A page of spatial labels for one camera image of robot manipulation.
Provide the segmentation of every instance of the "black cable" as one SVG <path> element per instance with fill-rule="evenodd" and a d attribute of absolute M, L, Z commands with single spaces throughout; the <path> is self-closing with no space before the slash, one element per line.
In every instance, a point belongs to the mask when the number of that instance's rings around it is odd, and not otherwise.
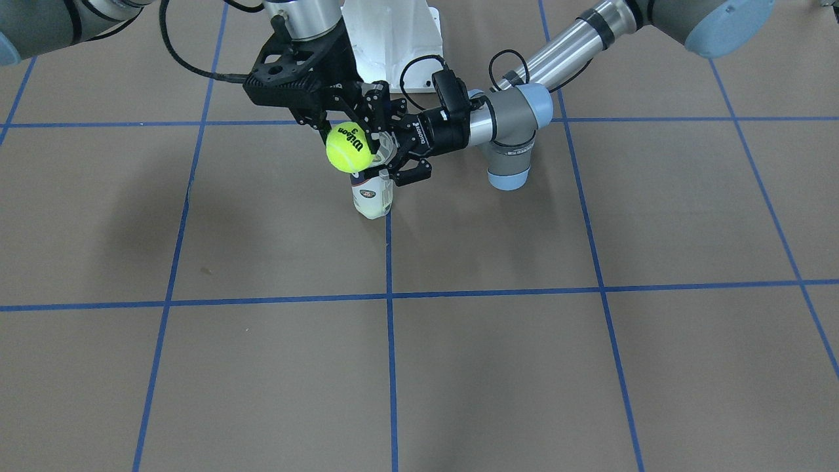
<path fill-rule="evenodd" d="M 134 18 L 129 19 L 127 22 L 119 25 L 117 28 L 112 29 L 111 31 L 108 31 L 107 33 L 103 33 L 103 34 L 100 34 L 98 36 L 94 36 L 94 37 L 88 39 L 88 41 L 98 41 L 99 39 L 110 38 L 114 34 L 120 33 L 121 31 L 123 31 L 128 26 L 131 26 L 131 23 L 134 23 L 134 21 L 140 16 L 140 13 L 137 13 L 137 16 L 135 16 Z"/>
<path fill-rule="evenodd" d="M 189 62 L 185 61 L 181 58 L 177 52 L 175 52 L 175 48 L 172 47 L 172 41 L 169 39 L 169 28 L 166 26 L 166 11 L 169 9 L 169 0 L 160 0 L 160 35 L 163 37 L 163 44 L 166 46 L 166 50 L 172 56 L 172 59 L 175 60 L 178 64 L 184 67 L 186 70 L 198 74 L 202 77 L 207 77 L 208 79 L 213 79 L 217 81 L 224 81 L 224 82 L 231 82 L 234 84 L 242 84 L 245 83 L 248 76 L 244 74 L 219 74 L 217 72 L 209 72 L 199 69 Z"/>
<path fill-rule="evenodd" d="M 426 60 L 426 59 L 437 60 L 443 66 L 443 69 L 448 69 L 449 68 L 448 64 L 446 64 L 446 60 L 443 59 L 442 57 L 440 57 L 439 55 L 436 55 L 436 54 L 422 55 L 422 56 L 420 56 L 416 59 L 412 59 L 408 64 L 406 64 L 405 68 L 402 70 L 402 75 L 399 76 L 399 90 L 402 91 L 402 95 L 405 95 L 405 98 L 407 98 L 408 101 L 411 102 L 411 104 L 413 104 L 415 107 L 419 108 L 420 110 L 425 110 L 425 108 L 422 107 L 421 105 L 419 105 L 417 102 L 415 102 L 414 99 L 411 98 L 411 96 L 408 95 L 408 93 L 405 91 L 405 74 L 408 72 L 408 69 L 411 66 L 413 66 L 417 62 L 420 62 L 421 60 Z"/>
<path fill-rule="evenodd" d="M 489 80 L 492 82 L 492 86 L 495 87 L 495 90 L 501 90 L 501 87 L 495 82 L 495 76 L 492 74 L 492 65 L 495 64 L 495 60 L 505 54 L 513 54 L 522 61 L 522 66 L 524 66 L 524 83 L 530 83 L 530 69 L 527 67 L 527 60 L 524 58 L 521 53 L 517 50 L 503 50 L 499 51 L 496 55 L 489 60 Z"/>
<path fill-rule="evenodd" d="M 588 62 L 587 62 L 587 63 L 586 63 L 586 64 L 585 64 L 585 65 L 584 65 L 584 66 L 583 66 L 580 70 L 578 70 L 578 71 L 576 72 L 576 74 L 574 74 L 573 76 L 571 76 L 571 78 L 570 78 L 570 79 L 568 79 L 567 81 L 562 82 L 562 83 L 561 83 L 558 87 L 554 88 L 553 90 L 550 90 L 550 93 L 556 92 L 557 90 L 560 90 L 562 87 L 565 87 L 566 85 L 570 84 L 570 83 L 571 83 L 571 81 L 573 81 L 574 79 L 576 79 L 577 77 L 579 77 L 579 76 L 580 76 L 580 74 L 582 74 L 584 71 L 586 71 L 586 69 L 588 69 L 588 65 L 589 65 L 589 64 L 591 64 L 591 59 L 589 59 L 589 60 L 588 60 Z"/>
<path fill-rule="evenodd" d="M 231 7 L 235 8 L 236 10 L 245 12 L 245 13 L 257 13 L 261 12 L 265 9 L 265 5 L 261 3 L 256 7 L 248 7 L 246 5 L 242 5 L 241 3 L 237 3 L 234 0 L 224 0 L 224 3 L 230 5 Z"/>

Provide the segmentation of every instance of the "light blue cap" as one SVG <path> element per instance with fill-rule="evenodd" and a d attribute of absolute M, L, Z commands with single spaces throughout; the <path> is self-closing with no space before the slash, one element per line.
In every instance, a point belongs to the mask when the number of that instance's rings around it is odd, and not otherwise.
<path fill-rule="evenodd" d="M 530 173 L 529 167 L 524 172 L 519 172 L 514 176 L 496 176 L 495 174 L 487 170 L 487 175 L 489 176 L 489 183 L 492 184 L 492 186 L 494 186 L 498 190 L 504 191 L 518 190 L 519 188 L 521 188 L 527 181 L 528 173 Z"/>
<path fill-rule="evenodd" d="M 20 62 L 20 54 L 8 40 L 5 34 L 0 31 L 0 66 L 11 66 Z"/>
<path fill-rule="evenodd" d="M 554 99 L 550 97 L 548 89 L 535 83 L 518 85 L 516 88 L 527 99 L 530 109 L 533 110 L 533 115 L 536 117 L 536 123 L 539 124 L 539 129 L 548 126 L 550 120 L 554 119 Z"/>
<path fill-rule="evenodd" d="M 774 5 L 775 0 L 728 0 L 693 28 L 685 47 L 707 59 L 729 54 L 758 33 Z"/>

